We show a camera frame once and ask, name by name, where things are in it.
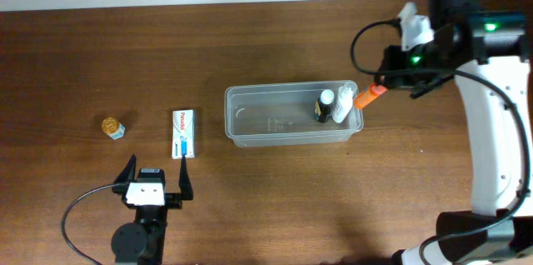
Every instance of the box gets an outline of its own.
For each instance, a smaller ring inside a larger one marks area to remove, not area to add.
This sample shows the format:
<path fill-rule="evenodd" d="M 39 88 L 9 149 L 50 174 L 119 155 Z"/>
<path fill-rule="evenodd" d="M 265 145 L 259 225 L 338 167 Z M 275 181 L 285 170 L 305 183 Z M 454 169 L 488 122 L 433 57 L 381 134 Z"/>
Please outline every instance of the box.
<path fill-rule="evenodd" d="M 182 149 L 186 158 L 194 158 L 194 110 L 172 112 L 172 158 L 181 159 Z"/>
<path fill-rule="evenodd" d="M 362 110 L 352 108 L 342 123 L 315 118 L 315 102 L 322 91 L 353 81 L 296 82 L 230 87 L 226 90 L 224 117 L 226 135 L 235 145 L 265 147 L 348 140 L 363 129 Z"/>

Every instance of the green light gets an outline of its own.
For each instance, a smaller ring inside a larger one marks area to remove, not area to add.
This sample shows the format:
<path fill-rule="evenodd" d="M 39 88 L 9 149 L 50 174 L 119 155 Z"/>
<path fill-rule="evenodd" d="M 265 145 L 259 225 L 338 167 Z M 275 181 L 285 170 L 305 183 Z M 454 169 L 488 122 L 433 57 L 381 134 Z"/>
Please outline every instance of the green light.
<path fill-rule="evenodd" d="M 498 28 L 498 25 L 495 23 L 485 23 L 485 30 L 487 32 L 494 32 Z"/>
<path fill-rule="evenodd" d="M 411 62 L 413 62 L 413 64 L 417 64 L 420 60 L 422 60 L 422 57 L 418 57 L 418 56 L 411 57 Z"/>

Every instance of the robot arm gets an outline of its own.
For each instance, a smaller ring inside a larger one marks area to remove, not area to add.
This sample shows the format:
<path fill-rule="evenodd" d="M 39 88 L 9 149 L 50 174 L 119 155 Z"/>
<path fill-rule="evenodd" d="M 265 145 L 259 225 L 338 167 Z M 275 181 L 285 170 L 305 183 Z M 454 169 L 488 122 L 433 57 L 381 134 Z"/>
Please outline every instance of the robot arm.
<path fill-rule="evenodd" d="M 474 169 L 472 211 L 442 213 L 436 237 L 421 247 L 395 253 L 392 261 L 481 265 L 526 257 L 533 254 L 533 199 L 525 18 L 519 12 L 482 11 L 479 0 L 429 3 L 429 18 L 416 15 L 416 8 L 408 3 L 399 19 L 391 21 L 401 27 L 402 45 L 388 47 L 380 70 L 373 74 L 377 84 L 410 90 L 412 98 L 458 73 L 463 75 L 455 80 L 468 120 Z M 498 91 L 463 73 L 481 78 Z"/>

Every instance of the wooden table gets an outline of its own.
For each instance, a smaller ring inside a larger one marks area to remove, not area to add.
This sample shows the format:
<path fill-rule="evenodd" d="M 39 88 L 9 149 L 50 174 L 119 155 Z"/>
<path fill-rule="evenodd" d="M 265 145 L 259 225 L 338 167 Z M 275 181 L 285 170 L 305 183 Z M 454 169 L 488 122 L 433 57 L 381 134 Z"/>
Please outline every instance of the wooden table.
<path fill-rule="evenodd" d="M 470 209 L 466 118 L 452 82 L 415 101 L 389 92 L 344 143 L 237 148 L 223 114 L 230 86 L 365 87 L 371 78 L 351 66 L 350 42 L 408 1 L 426 13 L 426 0 L 1 13 L 0 263 L 85 263 L 62 240 L 62 213 L 111 183 L 133 153 L 138 168 L 163 168 L 167 191 L 177 192 L 171 116 L 186 108 L 197 112 L 197 157 L 188 162 L 196 196 L 168 214 L 165 264 L 333 263 L 420 244 L 440 212 Z M 483 2 L 521 9 L 533 26 L 533 0 Z M 358 58 L 377 68 L 398 41 L 377 28 Z M 109 116 L 125 138 L 102 132 Z M 112 263 L 111 236 L 133 218 L 120 197 L 100 192 L 74 208 L 67 232 Z"/>

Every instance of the orange object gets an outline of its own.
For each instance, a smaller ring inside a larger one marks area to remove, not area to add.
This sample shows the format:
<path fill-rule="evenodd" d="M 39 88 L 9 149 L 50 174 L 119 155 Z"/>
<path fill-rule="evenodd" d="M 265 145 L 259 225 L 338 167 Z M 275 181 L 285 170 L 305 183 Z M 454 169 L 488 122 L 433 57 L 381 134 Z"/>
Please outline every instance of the orange object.
<path fill-rule="evenodd" d="M 353 105 L 356 108 L 364 108 L 367 104 L 372 103 L 376 98 L 385 92 L 386 87 L 373 83 L 367 90 L 359 93 L 359 95 L 354 98 Z"/>

